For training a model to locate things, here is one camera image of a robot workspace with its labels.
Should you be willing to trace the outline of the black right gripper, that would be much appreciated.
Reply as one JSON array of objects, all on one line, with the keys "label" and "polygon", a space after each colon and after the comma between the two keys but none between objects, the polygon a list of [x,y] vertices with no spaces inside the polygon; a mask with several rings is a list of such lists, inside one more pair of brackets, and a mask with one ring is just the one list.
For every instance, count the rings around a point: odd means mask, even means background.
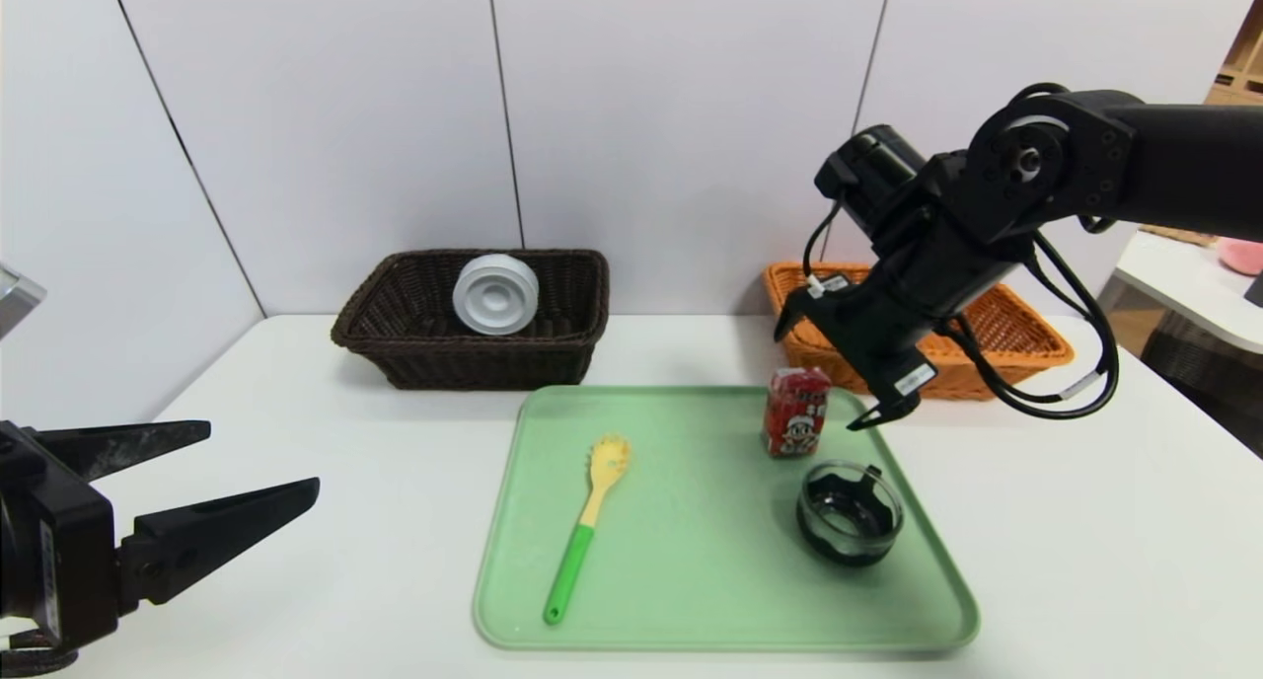
[{"label": "black right gripper", "polygon": [[786,297],[773,329],[781,342],[801,321],[820,333],[866,384],[871,408],[847,423],[870,430],[911,416],[922,401],[919,374],[930,367],[919,342],[1033,256],[1032,231],[986,244],[952,220],[897,226],[875,239],[878,261],[863,281],[826,286],[805,252],[803,286]]}]

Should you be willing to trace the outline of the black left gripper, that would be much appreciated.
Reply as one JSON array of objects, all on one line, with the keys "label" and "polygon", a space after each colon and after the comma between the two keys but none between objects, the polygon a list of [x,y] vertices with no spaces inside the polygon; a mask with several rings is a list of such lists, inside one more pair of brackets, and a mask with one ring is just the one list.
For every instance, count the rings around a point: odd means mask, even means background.
[{"label": "black left gripper", "polygon": [[3,422],[3,617],[78,650],[140,603],[165,605],[309,511],[321,480],[141,514],[116,549],[112,509],[88,482],[212,435],[207,419],[37,430]]}]

